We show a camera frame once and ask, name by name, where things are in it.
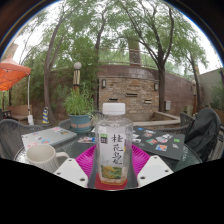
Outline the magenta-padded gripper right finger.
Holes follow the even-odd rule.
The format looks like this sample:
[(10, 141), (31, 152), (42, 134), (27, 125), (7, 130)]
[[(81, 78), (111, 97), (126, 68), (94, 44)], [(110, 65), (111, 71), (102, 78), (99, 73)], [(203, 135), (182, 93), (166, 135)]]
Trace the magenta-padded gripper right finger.
[(132, 167), (138, 188), (173, 173), (158, 155), (150, 156), (135, 145), (132, 146)]

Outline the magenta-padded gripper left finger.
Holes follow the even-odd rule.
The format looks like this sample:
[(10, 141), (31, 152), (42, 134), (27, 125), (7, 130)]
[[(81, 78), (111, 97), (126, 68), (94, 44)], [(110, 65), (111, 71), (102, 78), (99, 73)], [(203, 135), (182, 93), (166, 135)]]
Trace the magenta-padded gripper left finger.
[(68, 158), (54, 172), (67, 181), (84, 188), (93, 188), (96, 171), (94, 170), (94, 153), (96, 146), (92, 146), (76, 158)]

